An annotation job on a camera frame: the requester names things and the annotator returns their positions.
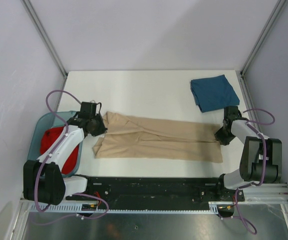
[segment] teal plastic bin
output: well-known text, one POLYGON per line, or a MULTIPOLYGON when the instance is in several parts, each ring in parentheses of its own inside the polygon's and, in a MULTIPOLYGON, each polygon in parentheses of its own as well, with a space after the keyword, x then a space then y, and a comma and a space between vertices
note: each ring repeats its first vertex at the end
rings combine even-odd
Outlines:
MULTIPOLYGON (((73 117, 75 115, 75 111, 61 111, 57 112, 59 116, 61 116, 63 119, 66 121, 73 117)), ((55 117, 51 112, 43 115, 37 122, 36 127, 35 127, 35 132, 33 135, 32 142, 30 144, 29 152, 28 152, 28 160, 37 160, 37 158, 41 155, 40 154, 40 146, 41 146, 41 141, 43 138, 43 135, 45 131, 51 128, 56 128, 56 127, 62 127, 64 126, 64 123, 55 117)), ((78 168, 79 168, 79 163, 80 163, 80 156, 82 153, 82 142, 79 144, 79 150, 78 150, 78 157, 77 157, 77 162, 76 166, 74 169, 71 171, 69 174, 62 174, 64 178, 71 177, 74 175, 78 168)))

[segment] folded blue towel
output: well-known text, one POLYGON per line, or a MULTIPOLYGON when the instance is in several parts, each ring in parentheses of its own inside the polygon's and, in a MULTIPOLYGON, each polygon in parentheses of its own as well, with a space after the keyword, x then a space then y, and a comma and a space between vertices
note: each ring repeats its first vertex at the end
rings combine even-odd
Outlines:
POLYGON ((190 81, 195 103, 202 113, 239 105, 239 99, 225 75, 190 81))

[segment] gray floor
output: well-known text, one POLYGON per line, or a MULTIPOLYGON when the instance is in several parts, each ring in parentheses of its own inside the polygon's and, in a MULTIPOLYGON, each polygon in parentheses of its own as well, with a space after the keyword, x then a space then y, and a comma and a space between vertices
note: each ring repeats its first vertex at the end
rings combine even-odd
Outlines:
MULTIPOLYGON (((280 205, 241 205, 243 216, 257 228, 251 235, 240 220, 221 221, 208 214, 108 214, 97 220, 69 217, 48 226, 28 220, 25 240, 288 240, 280 205)), ((66 213, 30 213, 38 223, 66 213)))

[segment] beige cloth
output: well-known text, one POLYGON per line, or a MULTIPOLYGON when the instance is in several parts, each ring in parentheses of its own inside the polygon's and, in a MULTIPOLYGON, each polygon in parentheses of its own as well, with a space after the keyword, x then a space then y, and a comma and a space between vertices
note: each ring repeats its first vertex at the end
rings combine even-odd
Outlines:
POLYGON ((217 124, 125 116, 107 112, 108 131, 93 147, 95 158, 156 158, 222 163, 217 124))

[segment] cloth fold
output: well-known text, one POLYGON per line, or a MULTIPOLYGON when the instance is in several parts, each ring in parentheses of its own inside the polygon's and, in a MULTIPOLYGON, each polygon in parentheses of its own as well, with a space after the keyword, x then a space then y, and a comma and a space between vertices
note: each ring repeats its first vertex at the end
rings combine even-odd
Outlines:
POLYGON ((222 163, 214 134, 218 124, 152 119, 107 112, 108 131, 93 151, 95 158, 157 158, 222 163))
POLYGON ((192 80, 190 89, 202 113, 239 105, 239 98, 225 75, 192 80))

